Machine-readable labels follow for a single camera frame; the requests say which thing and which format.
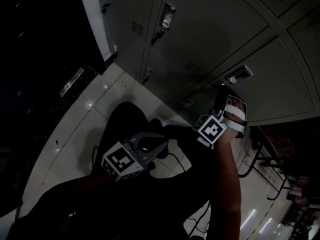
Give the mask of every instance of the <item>person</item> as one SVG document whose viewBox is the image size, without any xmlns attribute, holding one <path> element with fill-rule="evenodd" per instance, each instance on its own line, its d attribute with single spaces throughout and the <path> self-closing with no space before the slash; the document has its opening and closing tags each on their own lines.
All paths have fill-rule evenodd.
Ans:
<svg viewBox="0 0 320 240">
<path fill-rule="evenodd" d="M 236 99 L 229 104 L 243 111 Z M 225 116 L 242 123 L 230 113 Z M 171 178 L 154 178 L 144 171 L 114 183 L 100 165 L 102 156 L 116 142 L 139 132 L 177 140 L 191 168 Z M 228 128 L 212 149 L 199 142 L 190 127 L 162 127 L 158 120 L 148 122 L 132 103 L 121 103 L 109 118 L 91 175 L 47 191 L 27 216 L 13 224 L 7 239 L 183 240 L 189 238 L 184 222 L 208 200 L 206 239 L 239 239 L 241 191 L 231 148 L 237 134 Z"/>
</svg>

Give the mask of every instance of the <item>white tile floor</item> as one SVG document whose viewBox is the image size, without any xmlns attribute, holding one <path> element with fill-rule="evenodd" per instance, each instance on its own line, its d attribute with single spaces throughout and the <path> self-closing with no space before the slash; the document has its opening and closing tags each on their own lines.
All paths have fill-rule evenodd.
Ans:
<svg viewBox="0 0 320 240">
<path fill-rule="evenodd" d="M 137 105 L 148 120 L 158 118 L 163 125 L 188 125 L 161 100 L 117 65 L 112 64 L 103 75 L 98 75 L 91 82 L 53 131 L 32 170 L 22 197 L 23 206 L 19 217 L 28 214 L 43 193 L 56 184 L 90 173 L 94 145 L 99 145 L 113 109 L 124 101 Z M 186 170 L 191 167 L 176 141 L 170 141 L 169 151 L 178 157 Z M 232 143 L 232 152 L 239 173 L 244 173 L 255 154 L 251 149 L 248 134 L 244 139 L 236 139 Z M 156 169 L 150 172 L 153 177 L 174 177 L 183 172 L 173 156 L 156 159 L 154 162 Z M 258 165 L 256 167 L 278 188 L 280 187 L 281 181 L 271 169 L 263 169 Z M 240 183 L 240 239 L 286 239 L 291 233 L 291 228 L 279 226 L 279 223 L 291 204 L 286 200 L 287 192 L 282 191 L 276 201 L 267 200 L 267 197 L 274 197 L 276 193 L 255 171 L 241 178 Z M 206 207 L 207 205 L 202 207 L 191 218 L 197 220 Z M 198 225 L 199 230 L 205 231 L 208 228 L 210 212 L 202 218 Z M 185 230 L 190 232 L 194 224 L 193 220 L 187 219 L 184 223 Z M 198 230 L 195 230 L 193 235 L 205 236 Z"/>
</svg>

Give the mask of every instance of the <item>white strap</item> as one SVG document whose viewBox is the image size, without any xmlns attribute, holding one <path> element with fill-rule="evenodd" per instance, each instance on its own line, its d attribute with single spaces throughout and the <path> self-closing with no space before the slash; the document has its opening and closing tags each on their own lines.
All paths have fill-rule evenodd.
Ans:
<svg viewBox="0 0 320 240">
<path fill-rule="evenodd" d="M 242 121 L 246 121 L 245 113 L 241 109 L 239 109 L 239 108 L 237 108 L 235 106 L 232 106 L 232 105 L 228 104 L 228 105 L 225 106 L 224 111 L 229 112 L 231 114 L 234 114 L 235 116 L 240 118 Z"/>
<path fill-rule="evenodd" d="M 234 130 L 236 130 L 236 131 L 238 131 L 238 132 L 240 132 L 240 133 L 242 133 L 242 134 L 245 133 L 246 127 L 243 126 L 243 125 L 241 125 L 241 124 L 239 124 L 239 123 L 236 123 L 236 122 L 234 122 L 234 121 L 231 121 L 231 120 L 229 120 L 228 118 L 223 118 L 222 122 L 223 122 L 226 126 L 232 128 L 232 129 L 234 129 Z"/>
</svg>

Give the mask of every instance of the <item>hand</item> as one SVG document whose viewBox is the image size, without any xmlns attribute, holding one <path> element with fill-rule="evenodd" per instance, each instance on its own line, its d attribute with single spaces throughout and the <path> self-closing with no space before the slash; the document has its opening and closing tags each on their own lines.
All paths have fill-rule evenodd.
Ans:
<svg viewBox="0 0 320 240">
<path fill-rule="evenodd" d="M 236 108 L 239 108 L 241 111 L 245 112 L 245 109 L 244 109 L 244 105 L 242 102 L 239 102 L 236 98 L 231 98 L 229 97 L 228 99 L 228 104 L 229 105 L 232 105 Z M 229 120 L 231 121 L 234 121 L 240 125 L 243 124 L 244 121 L 242 121 L 239 117 L 237 117 L 236 115 L 234 114 L 231 114 L 230 112 L 224 112 L 224 115 L 223 115 L 225 118 L 228 118 Z M 217 140 L 217 143 L 231 143 L 231 141 L 238 135 L 238 131 L 237 130 L 234 130 L 230 127 L 228 127 L 224 133 L 220 136 L 220 138 Z"/>
</svg>

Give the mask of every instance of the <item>locker handle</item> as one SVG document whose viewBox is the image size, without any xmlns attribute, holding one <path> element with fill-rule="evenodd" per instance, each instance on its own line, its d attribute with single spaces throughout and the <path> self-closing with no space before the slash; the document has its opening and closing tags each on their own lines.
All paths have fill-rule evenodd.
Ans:
<svg viewBox="0 0 320 240">
<path fill-rule="evenodd" d="M 231 85 L 239 83 L 240 81 L 253 76 L 254 74 L 245 65 L 242 65 L 232 73 L 228 74 L 225 78 Z"/>
<path fill-rule="evenodd" d="M 160 26 L 169 30 L 173 17 L 175 16 L 177 8 L 165 3 L 163 7 L 163 12 L 160 20 Z"/>
</svg>

